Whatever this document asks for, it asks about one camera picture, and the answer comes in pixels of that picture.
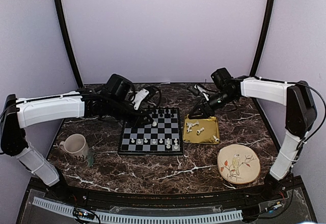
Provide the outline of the white chess piece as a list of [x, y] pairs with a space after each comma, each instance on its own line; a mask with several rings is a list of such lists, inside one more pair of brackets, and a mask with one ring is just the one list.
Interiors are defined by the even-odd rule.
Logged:
[[220, 142], [220, 139], [218, 137], [216, 137], [215, 135], [213, 135], [214, 141], [218, 144]]

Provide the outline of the black grey chess board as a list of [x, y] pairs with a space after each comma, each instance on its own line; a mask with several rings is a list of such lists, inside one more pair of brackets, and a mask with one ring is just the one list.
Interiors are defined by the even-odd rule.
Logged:
[[[183, 154], [183, 140], [180, 126], [180, 113], [177, 107], [160, 108], [149, 114], [157, 123], [155, 127], [151, 124], [132, 127], [129, 123], [124, 122], [120, 142], [118, 146], [118, 154], [120, 155], [159, 155], [171, 156]], [[134, 138], [135, 143], [131, 144], [130, 139]], [[144, 144], [144, 138], [148, 139], [148, 143]], [[171, 140], [171, 148], [166, 148], [166, 139]], [[141, 139], [142, 143], [137, 144], [137, 139]], [[156, 144], [152, 144], [152, 140], [156, 139]]]

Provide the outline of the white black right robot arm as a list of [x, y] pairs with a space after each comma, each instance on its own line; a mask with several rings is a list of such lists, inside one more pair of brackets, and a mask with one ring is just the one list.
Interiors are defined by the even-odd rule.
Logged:
[[256, 76], [232, 77], [226, 68], [211, 74], [218, 92], [204, 97], [189, 112], [190, 119], [207, 119], [215, 111], [241, 97], [262, 99], [286, 108], [285, 137], [269, 175], [282, 180], [298, 161], [317, 118], [312, 88], [304, 80], [276, 81]]

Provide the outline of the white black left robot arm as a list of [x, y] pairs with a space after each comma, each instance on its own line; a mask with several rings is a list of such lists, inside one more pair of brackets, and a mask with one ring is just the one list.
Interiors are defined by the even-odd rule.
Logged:
[[94, 89], [38, 98], [7, 97], [1, 113], [1, 154], [15, 157], [45, 185], [61, 202], [72, 197], [61, 171], [49, 163], [26, 138], [25, 129], [37, 124], [67, 118], [114, 117], [132, 126], [152, 125], [156, 122], [141, 104], [150, 97], [147, 89], [136, 91], [127, 78], [113, 74], [107, 83]]

